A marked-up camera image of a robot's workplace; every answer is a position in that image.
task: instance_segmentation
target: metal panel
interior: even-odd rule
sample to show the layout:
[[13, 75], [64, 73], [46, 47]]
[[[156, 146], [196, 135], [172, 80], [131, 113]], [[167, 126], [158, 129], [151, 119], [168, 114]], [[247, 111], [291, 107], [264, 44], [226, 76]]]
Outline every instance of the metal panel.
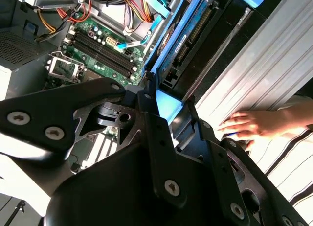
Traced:
[[313, 77], [313, 0], [282, 0], [196, 105], [217, 126], [233, 112], [277, 109]]

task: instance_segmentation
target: green circuit board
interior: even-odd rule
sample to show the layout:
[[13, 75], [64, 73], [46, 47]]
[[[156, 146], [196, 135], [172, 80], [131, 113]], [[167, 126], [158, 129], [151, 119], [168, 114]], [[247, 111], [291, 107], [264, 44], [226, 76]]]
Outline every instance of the green circuit board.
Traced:
[[[107, 37], [110, 37], [116, 40], [117, 43], [125, 42], [125, 38], [122, 38], [118, 34], [115, 34], [114, 32], [110, 31], [108, 28], [105, 28], [104, 26], [99, 25], [92, 18], [88, 18], [86, 21], [82, 23], [77, 23], [75, 25], [74, 31], [79, 31], [86, 35], [89, 35], [90, 33], [92, 33], [94, 36], [97, 37], [97, 40], [100, 39], [101, 42], [105, 41]], [[110, 48], [112, 51], [123, 56], [125, 59], [128, 59], [134, 64], [135, 72], [132, 74], [130, 78], [124, 77], [123, 75], [119, 74], [118, 72], [114, 71], [108, 66], [103, 65], [102, 63], [91, 58], [87, 54], [75, 49], [73, 46], [64, 45], [63, 49], [64, 48], [66, 49], [66, 53], [69, 57], [83, 62], [88, 68], [88, 70], [95, 72], [101, 77], [112, 78], [124, 86], [128, 84], [138, 85], [141, 79], [141, 68], [143, 66], [143, 62], [141, 61], [143, 57], [143, 48], [132, 47], [130, 49], [126, 49], [126, 50], [123, 50], [122, 52], [119, 52], [118, 50], [116, 50], [116, 48], [114, 48], [114, 46], [109, 45], [108, 43], [106, 43], [106, 47]]]

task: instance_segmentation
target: hex bolt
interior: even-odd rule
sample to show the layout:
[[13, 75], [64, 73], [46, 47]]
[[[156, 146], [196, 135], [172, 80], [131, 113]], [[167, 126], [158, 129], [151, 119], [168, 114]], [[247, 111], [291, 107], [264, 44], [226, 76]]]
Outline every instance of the hex bolt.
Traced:
[[59, 127], [48, 127], [45, 130], [45, 136], [52, 140], [60, 140], [64, 135], [64, 131]]
[[207, 122], [203, 122], [203, 124], [206, 128], [210, 128], [210, 125]]
[[30, 122], [30, 116], [21, 111], [11, 112], [6, 118], [10, 123], [14, 125], [22, 126]]
[[238, 219], [243, 220], [245, 218], [244, 211], [235, 203], [230, 204], [230, 209]]
[[290, 221], [290, 219], [288, 219], [286, 216], [282, 216], [282, 219], [283, 219], [283, 221], [284, 221], [286, 226], [293, 226], [293, 224]]
[[231, 146], [235, 147], [235, 148], [236, 148], [236, 146], [237, 146], [236, 143], [235, 143], [234, 141], [232, 141], [232, 140], [229, 141], [229, 144], [230, 144]]
[[165, 190], [174, 197], [177, 197], [180, 193], [178, 184], [173, 180], [167, 180], [164, 184]]

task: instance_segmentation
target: red wire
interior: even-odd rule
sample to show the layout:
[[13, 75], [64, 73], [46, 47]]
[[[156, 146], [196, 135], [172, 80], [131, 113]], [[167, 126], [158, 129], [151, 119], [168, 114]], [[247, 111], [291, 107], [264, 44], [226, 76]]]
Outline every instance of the red wire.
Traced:
[[[69, 18], [68, 21], [72, 21], [74, 23], [76, 23], [76, 22], [84, 22], [89, 17], [89, 15], [91, 13], [91, 1], [89, 0], [89, 8], [88, 8], [87, 14], [86, 14], [86, 6], [85, 6], [85, 4], [83, 5], [83, 8], [84, 8], [84, 13], [83, 13], [83, 15], [80, 18], [76, 19], [74, 17], [71, 17], [71, 18]], [[61, 9], [61, 8], [57, 8], [57, 12], [58, 12], [59, 16], [62, 19], [67, 16], [67, 13], [63, 9]]]
[[138, 9], [138, 11], [139, 11], [140, 14], [142, 15], [143, 19], [145, 19], [145, 21], [148, 21], [146, 15], [141, 11], [141, 9], [140, 9], [139, 6], [137, 5], [137, 3], [136, 3], [134, 0], [129, 0], [129, 1], [132, 2], [132, 4], [136, 6], [136, 8]]

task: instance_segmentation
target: white stripe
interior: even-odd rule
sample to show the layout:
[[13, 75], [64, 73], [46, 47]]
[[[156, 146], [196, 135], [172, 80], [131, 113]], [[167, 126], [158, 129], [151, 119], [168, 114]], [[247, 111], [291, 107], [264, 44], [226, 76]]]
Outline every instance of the white stripe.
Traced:
[[107, 156], [110, 145], [111, 145], [111, 140], [106, 139], [106, 141], [104, 141], [104, 145], [102, 147], [101, 154], [99, 156], [98, 161], [103, 160]]
[[112, 141], [112, 146], [109, 155], [112, 155], [116, 152], [117, 143]]
[[104, 141], [104, 138], [105, 138], [104, 134], [102, 134], [102, 133], [98, 134], [98, 137], [94, 143], [94, 146], [93, 146], [93, 148], [89, 154], [89, 157], [88, 157], [88, 160], [86, 163], [87, 167], [92, 166], [96, 162], [96, 159], [97, 159], [97, 156], [99, 154], [102, 143]]
[[284, 159], [269, 174], [268, 178], [275, 186], [281, 184], [284, 179], [297, 168], [297, 166], [299, 166], [305, 159], [313, 155], [312, 144], [306, 142], [306, 140], [309, 139], [311, 136], [312, 133], [308, 135], [305, 139], [297, 142], [297, 144], [288, 152]]
[[306, 162], [299, 166], [287, 180], [284, 181], [278, 190], [284, 195], [286, 199], [291, 197], [298, 191], [301, 191], [313, 180], [313, 156], [310, 157]]

